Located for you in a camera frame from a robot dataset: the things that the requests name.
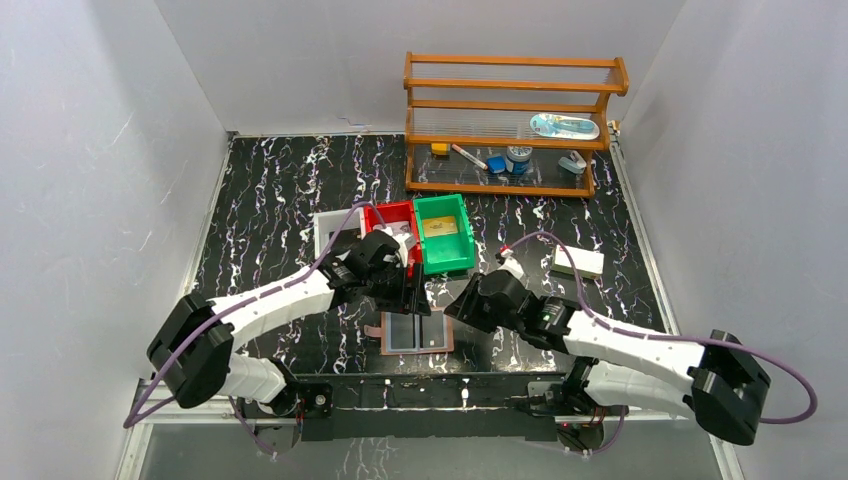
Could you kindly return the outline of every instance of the tabletop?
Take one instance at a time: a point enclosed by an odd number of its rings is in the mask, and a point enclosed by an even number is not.
[[[591,199],[463,195],[474,230],[476,269],[497,268],[505,243],[536,230],[604,254],[603,275],[587,281],[593,309],[663,331],[642,251],[610,157],[596,153]],[[368,200],[429,196],[406,192],[402,135],[236,138],[217,197],[194,289],[207,298],[232,295],[291,275],[314,259],[316,212]],[[549,275],[553,245],[529,241],[516,249],[526,285],[539,295],[573,295],[573,279]],[[466,280],[429,278],[428,298],[444,307]],[[380,326],[369,300],[310,315],[250,342],[251,356],[276,357],[293,373],[460,373],[565,371],[567,355],[538,350],[514,332],[486,334],[454,322],[451,353],[381,355],[364,334]]]

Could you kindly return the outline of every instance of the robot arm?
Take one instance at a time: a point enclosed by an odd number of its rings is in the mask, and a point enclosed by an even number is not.
[[[536,407],[550,411],[567,404],[589,413],[598,406],[639,406],[694,418],[732,443],[753,443],[771,380],[751,355],[615,333],[656,332],[611,319],[604,319],[604,327],[577,302],[537,297],[521,283],[523,273],[509,250],[500,260],[498,270],[474,274],[445,313],[487,332],[508,328],[537,348],[578,357],[566,381],[538,395]],[[711,338],[740,343],[717,330]]]
[[[177,403],[193,408],[214,395],[256,400],[277,415],[290,413],[307,393],[325,399],[326,384],[299,382],[280,362],[236,353],[251,339],[294,319],[323,313],[343,303],[369,296],[381,311],[429,315],[423,269],[406,266],[408,233],[391,229],[370,232],[343,258],[328,255],[317,268],[238,295],[204,300],[183,297],[147,350],[157,370],[190,332],[216,313],[232,310],[226,323],[217,322],[178,357],[164,381]],[[235,308],[245,301],[244,308]]]

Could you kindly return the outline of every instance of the wooden shelf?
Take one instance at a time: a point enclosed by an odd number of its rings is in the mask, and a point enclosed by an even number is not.
[[[587,160],[595,150],[608,150],[606,109],[610,95],[624,96],[629,80],[624,61],[614,59],[482,57],[463,55],[406,55],[404,88],[407,90],[406,141],[409,144],[407,159],[408,190],[452,191],[470,193],[501,193],[517,195],[551,195],[590,197],[594,194],[591,165],[586,169],[585,185],[546,185],[511,178],[508,182],[491,182],[487,178],[468,177],[460,182],[450,180],[450,175],[465,175],[433,170],[428,175],[413,178],[416,158],[422,149],[429,150],[431,143],[456,143],[463,146],[506,147],[527,146],[561,150],[556,154],[539,155],[538,169],[556,175],[556,159],[564,150],[577,150]],[[574,104],[539,102],[463,101],[445,98],[416,98],[414,91],[460,92],[463,90],[505,90],[551,92],[546,95],[596,94],[594,103]],[[569,140],[543,137],[530,127],[530,119],[542,112],[562,113],[587,118],[600,128],[593,140]],[[431,168],[442,168],[430,163]],[[438,181],[426,180],[438,178]]]

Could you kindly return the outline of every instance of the white box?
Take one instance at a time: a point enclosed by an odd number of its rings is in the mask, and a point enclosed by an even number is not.
[[[342,221],[345,215],[347,215],[347,209],[312,214],[316,259],[321,255],[324,247],[330,243],[330,235],[339,228],[342,230],[359,230],[360,237],[365,236],[365,214],[362,212],[362,208],[357,208],[356,212],[347,221],[347,225],[342,227]]]
[[[595,280],[604,273],[603,253],[575,247],[566,248],[568,248],[568,253],[571,254],[571,258],[574,260],[574,266],[577,267],[577,271],[581,277]],[[551,266],[551,270],[569,275],[574,274],[571,264],[568,263],[568,257],[565,256],[565,252],[558,245],[556,250],[554,250],[554,264]]]

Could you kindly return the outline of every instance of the white wall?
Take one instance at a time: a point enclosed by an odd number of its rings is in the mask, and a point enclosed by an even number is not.
[[[226,135],[152,1],[0,4],[0,478],[111,478]]]
[[[156,0],[227,130],[402,131],[407,51],[624,58],[635,92],[683,0]],[[621,118],[632,93],[615,97]]]
[[[622,125],[682,330],[734,332],[820,394],[810,421],[737,448],[751,480],[848,470],[846,45],[844,2],[690,0]],[[765,414],[805,406],[774,373]]]

